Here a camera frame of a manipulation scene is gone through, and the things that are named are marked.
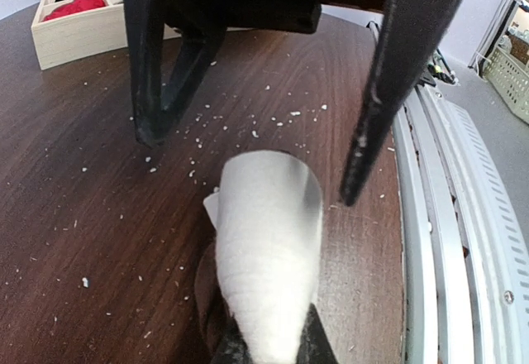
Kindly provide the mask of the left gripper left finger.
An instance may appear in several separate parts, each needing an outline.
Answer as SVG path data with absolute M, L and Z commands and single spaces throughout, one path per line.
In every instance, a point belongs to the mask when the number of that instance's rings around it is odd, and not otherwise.
M 229 322 L 212 356 L 211 364 L 251 364 L 247 344 L 236 322 Z

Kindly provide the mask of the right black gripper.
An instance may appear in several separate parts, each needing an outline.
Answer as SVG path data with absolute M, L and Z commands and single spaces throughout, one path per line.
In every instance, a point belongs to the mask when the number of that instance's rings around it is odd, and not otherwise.
M 123 0 L 136 139 L 159 145 L 187 110 L 219 51 L 226 27 L 313 33 L 322 6 L 380 12 L 385 0 Z M 166 27 L 179 31 L 180 52 L 162 84 Z

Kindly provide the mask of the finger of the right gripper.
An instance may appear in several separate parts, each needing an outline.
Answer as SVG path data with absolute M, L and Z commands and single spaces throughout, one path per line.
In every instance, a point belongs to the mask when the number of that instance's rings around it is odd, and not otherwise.
M 355 204 L 393 120 L 419 80 L 462 0 L 386 0 L 362 106 L 341 181 Z

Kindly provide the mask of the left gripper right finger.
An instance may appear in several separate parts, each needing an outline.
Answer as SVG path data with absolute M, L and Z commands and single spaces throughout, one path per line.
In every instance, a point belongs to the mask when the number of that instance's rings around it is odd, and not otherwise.
M 309 305 L 298 349 L 297 364 L 337 364 L 338 361 L 320 320 L 317 308 Z

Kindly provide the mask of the cream sock with brown toe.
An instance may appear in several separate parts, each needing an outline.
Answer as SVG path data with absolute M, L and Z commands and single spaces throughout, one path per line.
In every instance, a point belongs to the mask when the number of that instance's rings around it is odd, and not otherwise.
M 204 199 L 215 241 L 195 281 L 210 352 L 234 322 L 256 363 L 294 363 L 317 298 L 322 189 L 312 170 L 283 151 L 248 151 L 222 168 Z

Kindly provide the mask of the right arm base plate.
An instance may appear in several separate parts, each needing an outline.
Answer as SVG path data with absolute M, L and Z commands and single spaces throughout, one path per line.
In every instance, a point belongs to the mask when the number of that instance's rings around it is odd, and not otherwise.
M 448 65 L 439 49 L 436 49 L 428 59 L 427 66 L 423 70 L 418 83 L 421 86 L 431 85 L 436 87 L 437 81 L 449 85 L 457 85 L 459 83 L 455 71 Z

